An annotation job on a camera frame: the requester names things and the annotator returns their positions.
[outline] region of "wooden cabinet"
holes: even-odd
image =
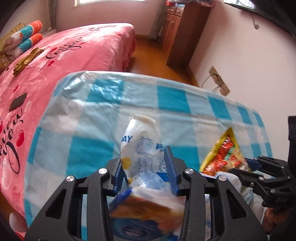
[[[160,42],[168,66],[184,69],[188,66],[210,9],[193,2],[185,7],[167,6]]]

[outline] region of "smartphone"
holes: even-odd
[[[22,94],[21,96],[15,98],[12,102],[11,102],[11,105],[10,105],[10,108],[9,108],[9,111],[12,111],[18,107],[20,107],[24,102],[25,102],[25,99],[27,97],[28,93],[24,93]]]

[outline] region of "wall socket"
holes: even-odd
[[[227,96],[230,93],[230,90],[214,66],[212,66],[210,68],[209,73],[210,73],[212,79],[214,80],[215,84],[217,84],[219,86],[219,90],[220,90],[221,95]]]

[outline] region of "blue and white checkered tablecloth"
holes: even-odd
[[[232,99],[152,76],[72,73],[56,87],[28,155],[29,225],[66,176],[88,176],[119,155],[132,113],[155,119],[164,146],[196,170],[230,126],[245,157],[272,156],[258,112]]]

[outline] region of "snack bag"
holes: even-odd
[[[121,140],[122,168],[129,187],[149,187],[171,193],[164,148],[155,128],[155,120],[132,114]]]
[[[125,240],[154,240],[183,222],[185,199],[151,188],[129,188],[108,205],[113,235]]]
[[[219,171],[227,172],[232,168],[251,171],[230,127],[207,154],[199,171],[215,176]]]

